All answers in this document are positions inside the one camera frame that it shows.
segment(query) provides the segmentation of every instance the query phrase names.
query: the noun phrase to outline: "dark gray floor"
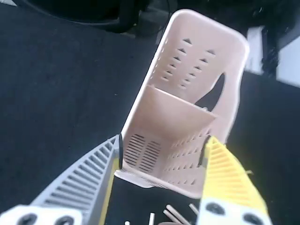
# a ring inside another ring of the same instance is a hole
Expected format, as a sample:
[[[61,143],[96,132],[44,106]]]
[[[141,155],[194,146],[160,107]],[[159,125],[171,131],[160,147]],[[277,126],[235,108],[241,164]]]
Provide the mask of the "dark gray floor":
[[[0,211],[28,204],[84,153],[120,132],[156,46],[0,5]],[[275,225],[299,224],[300,89],[245,73],[229,149]],[[116,179],[106,223],[193,220],[192,200]]]

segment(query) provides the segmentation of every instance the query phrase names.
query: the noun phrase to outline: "basket vent slot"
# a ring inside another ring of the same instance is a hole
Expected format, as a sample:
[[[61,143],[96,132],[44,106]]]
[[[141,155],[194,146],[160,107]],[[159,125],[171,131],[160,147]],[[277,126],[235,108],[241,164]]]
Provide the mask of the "basket vent slot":
[[[211,54],[212,56],[216,56],[215,51],[212,50],[212,49],[209,49],[209,50],[207,50],[206,52],[208,52],[208,53]]]
[[[139,165],[142,172],[152,172],[160,154],[161,146],[155,141],[148,142],[145,153]]]
[[[196,77],[196,75],[193,74],[193,73],[189,73],[188,76],[189,76],[190,78],[195,78],[195,77]]]
[[[167,78],[166,76],[162,76],[161,79],[162,79],[163,81],[169,81],[169,78]]]
[[[197,72],[201,72],[201,71],[202,71],[201,68],[200,68],[199,66],[194,67],[194,69],[195,69],[195,71],[197,71]]]
[[[173,57],[175,62],[181,62],[181,59],[178,56]]]
[[[189,79],[184,79],[183,82],[187,83],[187,84],[191,83],[191,81]]]
[[[79,192],[78,190],[70,188],[67,185],[58,186],[57,190],[60,192],[64,192],[68,195],[73,195],[74,197],[81,197],[87,200],[93,200],[92,196],[90,196],[88,193]]]
[[[178,87],[181,88],[181,89],[186,89],[187,88],[184,84],[179,84]]]
[[[189,38],[183,39],[183,41],[185,43],[188,43],[188,44],[192,45],[192,42],[191,42],[191,40]]]
[[[168,76],[173,76],[173,73],[170,70],[165,71],[165,74],[167,74]]]
[[[131,136],[127,149],[124,153],[124,160],[130,166],[136,166],[137,161],[141,155],[143,148],[145,147],[145,137],[138,134]]]
[[[187,53],[186,53],[186,51],[184,50],[184,48],[179,48],[179,49],[177,49],[180,53],[182,53],[182,54],[184,54],[184,55],[186,55]]]
[[[203,63],[203,64],[208,64],[208,61],[207,61],[207,59],[200,59],[200,61]]]

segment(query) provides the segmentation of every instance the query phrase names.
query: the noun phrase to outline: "wooden stick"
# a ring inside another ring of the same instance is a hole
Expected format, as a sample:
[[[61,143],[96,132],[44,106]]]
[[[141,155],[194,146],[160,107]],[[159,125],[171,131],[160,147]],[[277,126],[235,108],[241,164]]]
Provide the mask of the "wooden stick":
[[[192,210],[196,215],[199,214],[198,209],[197,209],[192,203],[189,204],[189,207],[191,208],[191,210]]]
[[[149,225],[154,225],[155,213],[150,213]]]
[[[182,224],[175,216],[173,216],[168,210],[164,210],[163,213],[169,217],[174,223]]]
[[[166,207],[182,224],[191,225],[176,209],[174,209],[171,205],[167,205]]]

